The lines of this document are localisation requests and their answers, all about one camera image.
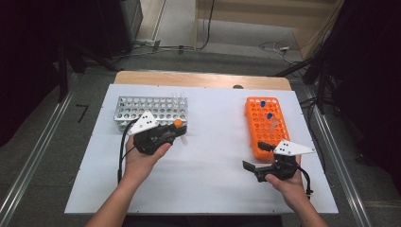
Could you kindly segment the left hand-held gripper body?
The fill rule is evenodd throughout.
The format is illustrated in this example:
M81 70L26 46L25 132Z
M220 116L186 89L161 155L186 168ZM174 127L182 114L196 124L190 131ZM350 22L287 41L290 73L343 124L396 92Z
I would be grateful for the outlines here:
M160 125L151 111L143 112L127 126L127 135L133 136L133 147L140 153L153 155L163 144L173 144L177 133L168 125Z

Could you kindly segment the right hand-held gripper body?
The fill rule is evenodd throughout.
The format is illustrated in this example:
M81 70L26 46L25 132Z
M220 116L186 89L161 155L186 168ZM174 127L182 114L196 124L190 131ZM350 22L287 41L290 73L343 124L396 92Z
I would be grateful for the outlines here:
M291 179L296 170L300 170L306 181L310 182L308 173L301 168L296 157L303 154L314 153L315 149L306 147L288 140L282 140L273 151L274 161L270 166L256 167L254 175L259 182L264 182L268 174L272 174L279 180Z

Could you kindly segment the orange plastic test tube rack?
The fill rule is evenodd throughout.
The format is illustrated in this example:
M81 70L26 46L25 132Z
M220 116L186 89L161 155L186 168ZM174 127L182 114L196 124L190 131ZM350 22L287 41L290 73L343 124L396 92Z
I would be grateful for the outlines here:
M266 101L266 107L260 107L261 100ZM270 120L267 119L268 113L282 115L282 119L273 132L269 132ZM272 163L274 160L273 152L264 151L257 144L262 141L276 146L283 139L290 139L279 100L273 96L249 96L246 99L244 114L248 122L253 157L261 163Z

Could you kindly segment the metal test tube rack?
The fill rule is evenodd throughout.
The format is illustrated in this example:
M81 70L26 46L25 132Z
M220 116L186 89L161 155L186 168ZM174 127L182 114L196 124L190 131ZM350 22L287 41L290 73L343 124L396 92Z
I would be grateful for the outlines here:
M185 125L188 120L187 98L181 96L120 96L113 120L122 131L145 111L150 111L161 125L170 125L176 119L181 119Z

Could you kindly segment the person's left hand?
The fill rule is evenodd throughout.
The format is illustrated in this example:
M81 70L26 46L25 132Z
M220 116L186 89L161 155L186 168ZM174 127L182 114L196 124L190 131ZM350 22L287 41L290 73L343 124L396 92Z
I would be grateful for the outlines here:
M128 187L138 187L151 173L157 162L165 156L171 145L161 145L153 155L146 155L137 150L134 146L134 139L129 137L126 143L126 164L121 183Z

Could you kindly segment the person's right hand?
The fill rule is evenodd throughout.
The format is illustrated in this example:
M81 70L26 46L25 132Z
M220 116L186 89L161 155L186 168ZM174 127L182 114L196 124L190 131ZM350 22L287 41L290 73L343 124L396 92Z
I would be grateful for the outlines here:
M306 211L310 208L311 203L305 193L299 170L296 170L294 176L288 180L279 180L272 174L268 174L265 180L282 194L286 205L294 212Z

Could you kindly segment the white table board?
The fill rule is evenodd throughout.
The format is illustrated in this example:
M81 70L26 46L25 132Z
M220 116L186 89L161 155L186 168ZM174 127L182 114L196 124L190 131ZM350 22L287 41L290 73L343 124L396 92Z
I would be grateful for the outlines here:
M141 184L131 202L135 215L267 215L288 207L268 183L245 170L253 160L245 102L276 97L291 141L311 147L312 138L292 91L112 84L104 98L65 211L93 214L117 185L122 133L113 121L120 96L180 96L188 101L184 146L177 139Z

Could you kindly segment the black metal stand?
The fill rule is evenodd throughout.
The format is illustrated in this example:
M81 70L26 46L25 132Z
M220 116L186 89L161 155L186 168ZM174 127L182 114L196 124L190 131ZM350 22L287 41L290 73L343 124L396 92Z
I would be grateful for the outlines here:
M74 40L62 38L59 43L58 50L58 64L60 75L60 94L58 100L59 103L66 99L69 92L67 64L71 65L74 72L83 74L86 70L86 64L83 60L83 56L89 57L90 59L94 60L95 62L113 72L121 71L121 68L117 68L116 66L112 65L83 44L80 44L79 42Z
M283 78L295 71L306 67L306 72L302 77L304 84L312 84L318 82L315 104L318 107L320 114L324 114L324 104L331 105L331 102L324 98L324 92L328 81L328 66L325 60L321 57L311 57L304 61L292 63L288 69L276 73L277 78Z

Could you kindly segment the grey power strip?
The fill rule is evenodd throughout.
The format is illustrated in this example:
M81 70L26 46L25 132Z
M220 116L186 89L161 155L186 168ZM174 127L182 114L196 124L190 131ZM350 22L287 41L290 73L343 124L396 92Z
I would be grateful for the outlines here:
M149 47L153 52L158 51L160 49L159 41L135 41L133 43L133 48L141 48L141 47Z

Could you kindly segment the dark cabinet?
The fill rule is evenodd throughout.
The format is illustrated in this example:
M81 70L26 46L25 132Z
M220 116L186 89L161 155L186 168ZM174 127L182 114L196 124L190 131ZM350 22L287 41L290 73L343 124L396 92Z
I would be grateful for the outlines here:
M110 58L132 51L144 15L140 0L97 0Z

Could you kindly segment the wooden partition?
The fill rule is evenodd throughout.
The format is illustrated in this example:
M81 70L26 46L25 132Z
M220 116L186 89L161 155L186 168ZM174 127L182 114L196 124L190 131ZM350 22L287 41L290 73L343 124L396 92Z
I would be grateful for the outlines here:
M336 22L345 0L196 0L193 45L198 45L199 19L292 29L304 59L312 56Z

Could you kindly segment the metal floor rail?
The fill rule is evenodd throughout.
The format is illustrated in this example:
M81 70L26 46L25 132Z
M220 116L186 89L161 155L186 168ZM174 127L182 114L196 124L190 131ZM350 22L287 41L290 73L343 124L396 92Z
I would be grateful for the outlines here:
M69 79L67 84L70 90L65 95L65 98L58 102L52 114L46 122L41 135L35 141L35 146L29 151L29 155L21 167L18 175L11 184L4 201L0 206L0 227L7 227L9 224L21 198L24 196L26 189L42 160L48 144L50 143L61 119L68 108L71 98L76 90L77 84L80 81L80 75L74 73Z
M318 130L312 133L313 141L318 147L318 153L323 161L323 170L327 170L327 157L330 158L332 166L336 171L344 197L356 221L357 227L373 227L371 219L367 213L364 203L357 191L356 184L353 181L351 172L348 169L344 159L341 156L340 148L330 129L327 117L325 114L320 114L318 107L314 104L309 108L308 124L312 125L313 119Z

